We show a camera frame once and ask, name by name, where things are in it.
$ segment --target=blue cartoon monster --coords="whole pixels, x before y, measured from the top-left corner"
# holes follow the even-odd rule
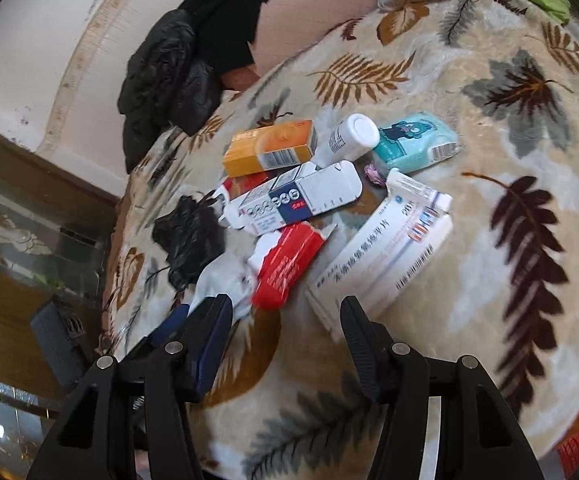
[[[387,138],[392,144],[397,144],[398,139],[420,139],[428,130],[433,128],[431,123],[423,123],[420,121],[415,121],[413,123],[408,123],[407,121],[400,121],[399,123],[392,124],[389,128],[378,128],[380,132]]]

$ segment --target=floral blanket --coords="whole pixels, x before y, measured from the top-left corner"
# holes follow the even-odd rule
[[[579,22],[561,27],[526,0],[372,12],[224,102],[196,136],[165,133],[130,179],[101,345],[122,358],[169,313],[176,292],[157,273],[166,253],[152,241],[154,219],[221,182],[234,133],[309,118],[324,139],[352,112],[379,124],[429,112],[459,132],[457,156],[415,175],[454,197],[454,230],[379,321],[423,355],[476,355],[545,454],[579,414]],[[314,219],[338,228],[287,305],[238,324],[213,389],[190,407],[211,472],[365,478],[382,410],[361,395],[345,343],[304,295],[384,197],[363,179],[359,200]],[[238,254],[254,242],[226,234]],[[438,407],[422,478],[433,477]]]

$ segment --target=white wall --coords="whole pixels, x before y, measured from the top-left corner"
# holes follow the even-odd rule
[[[0,134],[121,196],[128,58],[182,0],[3,0]]]

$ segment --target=silver rivet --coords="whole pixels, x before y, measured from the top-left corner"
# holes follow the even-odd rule
[[[180,341],[169,341],[169,343],[165,345],[165,351],[168,354],[172,355],[177,354],[181,350],[182,350],[182,343]]]
[[[411,350],[407,343],[394,343],[392,345],[392,352],[396,355],[407,355]]]
[[[476,359],[473,355],[466,355],[461,359],[461,363],[464,367],[473,370],[478,366],[478,359]]]
[[[103,355],[103,357],[99,357],[96,361],[96,366],[101,370],[109,368],[112,364],[114,364],[114,358],[111,355]]]

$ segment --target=crumpled black plastic bag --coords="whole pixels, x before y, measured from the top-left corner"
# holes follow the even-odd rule
[[[178,291],[198,282],[203,269],[224,253],[224,229],[211,207],[214,202],[182,196],[169,215],[154,222],[152,239],[167,252],[169,282]]]
[[[220,80],[206,62],[194,58],[194,48],[189,14],[175,9],[158,20],[129,59],[118,97],[118,111],[125,116],[127,173],[170,124],[194,135],[220,104]]]

